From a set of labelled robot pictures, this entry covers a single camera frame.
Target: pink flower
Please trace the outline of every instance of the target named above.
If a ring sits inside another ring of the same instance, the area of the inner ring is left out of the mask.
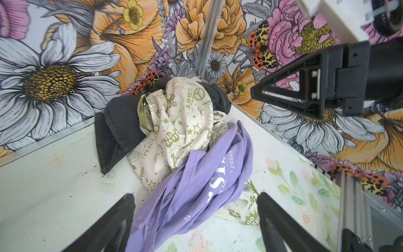
[[[270,75],[280,69],[281,66],[274,67],[274,68],[269,68],[266,71],[266,75]],[[287,78],[284,78],[278,82],[276,82],[276,86],[288,90],[299,90],[299,72],[293,73],[292,75],[288,76]]]
[[[322,14],[317,14],[314,17],[313,25],[314,25],[314,29],[321,30],[325,25],[327,25],[327,22],[326,22],[325,18],[322,16]],[[339,39],[336,37],[336,34],[333,31],[331,31],[330,33],[327,33],[327,34],[322,34],[319,38],[318,44],[322,45],[323,43],[328,41],[329,38],[332,38],[334,40],[333,45],[340,44]]]
[[[305,156],[325,172],[332,170],[332,165],[340,164],[339,160],[333,156],[318,155],[317,152],[307,151]]]
[[[123,96],[132,95],[132,94],[134,94],[134,91],[141,92],[145,88],[146,85],[147,85],[147,82],[145,82],[144,80],[139,80],[139,81],[133,82],[132,84],[129,85],[128,90],[122,92],[122,95]]]
[[[390,188],[390,186],[386,186],[386,196],[379,196],[381,200],[393,208],[396,208],[396,205],[393,203],[395,197],[395,192]]]
[[[278,165],[277,165],[275,159],[266,157],[265,161],[266,161],[267,167],[270,167],[270,168],[273,168],[273,169],[277,169],[277,168],[278,168]]]
[[[392,36],[386,37],[380,35],[378,32],[376,32],[375,27],[372,24],[368,24],[362,27],[364,31],[368,34],[370,37],[370,44],[378,44],[378,43],[383,43],[386,41],[389,41],[395,37],[400,37],[403,36],[403,27],[398,31],[397,33],[393,34]]]
[[[301,54],[296,48],[302,44],[299,34],[309,19],[305,19],[294,0],[280,1],[279,8],[275,8],[272,16],[267,19],[269,35],[266,41],[269,50],[276,55],[281,66],[299,58]]]
[[[30,23],[26,0],[0,0],[0,36],[21,40]]]

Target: orange flower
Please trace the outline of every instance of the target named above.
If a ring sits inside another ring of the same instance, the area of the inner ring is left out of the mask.
[[[193,52],[196,44],[202,42],[205,31],[204,23],[207,19],[208,9],[212,0],[184,0],[183,5],[187,11],[187,18],[178,21],[176,36],[179,51],[190,49]],[[240,0],[225,0],[221,18],[218,21],[216,36],[214,38],[212,52],[218,52],[228,56],[237,51],[245,32],[246,21]]]
[[[343,134],[357,147],[345,147],[342,152],[332,154],[339,160],[349,160],[361,169],[372,171],[403,171],[403,108],[385,112],[382,116],[373,114],[367,119],[380,123],[385,132],[375,134],[376,141],[365,142]]]
[[[251,68],[248,67],[241,73],[241,68],[238,66],[232,76],[227,69],[224,76],[217,81],[217,85],[220,85],[227,92],[228,98],[246,113],[255,119],[260,117],[264,103],[251,98],[251,87],[256,85]]]
[[[97,2],[74,1],[90,7],[95,7]],[[162,2],[168,16],[168,2],[167,0]],[[116,80],[120,83],[120,90],[125,91],[129,88],[129,84],[140,80],[146,73],[150,60],[156,53],[152,38],[158,45],[162,43],[163,32],[161,17],[158,14],[158,1],[118,0],[116,5],[109,3],[103,8],[97,8],[108,13],[118,13],[118,15],[96,11],[90,36],[77,35],[76,52],[82,52],[92,45],[105,41],[114,42],[116,47],[113,53],[120,54],[120,62],[113,68],[103,71],[101,75],[120,71],[120,76]],[[70,22],[67,16],[59,15],[58,18],[63,22]],[[46,47],[57,27],[58,25],[49,27],[42,47]]]

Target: yellow buttercup flower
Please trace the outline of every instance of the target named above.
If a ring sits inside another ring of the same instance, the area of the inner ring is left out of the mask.
[[[130,28],[137,31],[143,25],[143,8],[136,0],[127,2],[127,9],[123,11],[123,18],[130,24]]]
[[[224,89],[228,98],[255,119],[259,119],[264,103],[251,97],[251,87],[256,85],[254,71],[247,67],[241,72],[238,66],[232,76],[228,69],[224,76],[219,78],[217,85]]]
[[[235,89],[237,90],[237,92],[238,92],[238,94],[239,94],[240,96],[243,96],[243,95],[245,95],[245,94],[248,92],[248,90],[246,89],[246,84],[243,83],[243,82],[241,82],[241,81],[239,81],[239,82],[237,83],[237,86],[236,86]]]

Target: green leaf illustration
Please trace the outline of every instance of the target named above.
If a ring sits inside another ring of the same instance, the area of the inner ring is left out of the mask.
[[[276,163],[277,163],[277,172],[278,172],[278,175],[279,176],[282,176],[282,174],[283,174],[283,171],[281,170],[281,167],[280,167],[280,164],[278,163],[278,161],[276,160]]]
[[[320,189],[318,191],[318,194],[323,196],[323,197],[329,197],[330,196],[330,192],[328,190],[326,190],[326,189]]]
[[[329,222],[330,222],[330,219],[331,219],[330,215],[328,215],[327,213],[324,212],[323,213],[323,218],[325,219],[326,225],[329,226]]]
[[[321,185],[321,182],[319,181],[319,179],[318,179],[318,176],[316,175],[316,172],[312,172],[312,180],[311,180],[311,184],[313,185],[313,186],[320,186]]]
[[[333,211],[333,213],[334,213],[334,215],[338,218],[339,217],[339,215],[340,215],[340,213],[339,213],[339,209],[338,208],[336,208],[336,207],[334,207],[334,206],[332,206],[332,211]]]
[[[285,186],[285,185],[280,185],[280,186],[278,187],[278,189],[280,190],[280,192],[285,193],[285,194],[287,194],[287,193],[290,192],[290,190],[288,189],[288,187]]]
[[[177,252],[178,249],[175,246],[175,243],[171,243],[168,248],[166,249],[166,252]]]
[[[297,179],[297,175],[295,174],[295,172],[293,172],[293,171],[290,172],[290,178],[291,178],[291,183],[293,184],[293,187],[296,187],[297,183],[298,183],[298,179]]]
[[[255,194],[259,195],[259,193],[258,193],[258,191],[256,190],[255,186],[253,185],[251,179],[248,181],[248,183],[249,183],[249,185],[252,187],[252,191],[253,191]]]
[[[311,207],[315,212],[318,211],[318,202],[316,201],[314,195],[312,193],[309,193],[309,203],[311,204]]]
[[[320,177],[320,179],[323,181],[323,183],[325,184],[325,186],[326,186],[329,190],[331,190],[332,188],[330,187],[330,184],[329,184],[327,178],[326,178],[324,175],[319,175],[319,177]]]
[[[291,195],[291,199],[293,199],[293,201],[295,203],[297,203],[298,205],[301,205],[301,206],[306,205],[305,201],[303,201],[300,197],[298,197],[296,195]]]
[[[279,175],[279,174],[278,174],[278,171],[275,170],[275,169],[273,169],[273,168],[270,168],[270,167],[269,167],[269,171],[270,171],[273,175]]]
[[[326,236],[325,241],[326,241],[326,243],[329,245],[331,251],[333,251],[333,252],[337,251],[337,247],[336,247],[336,245],[332,242],[332,239],[330,238],[329,232],[327,232],[327,236]]]

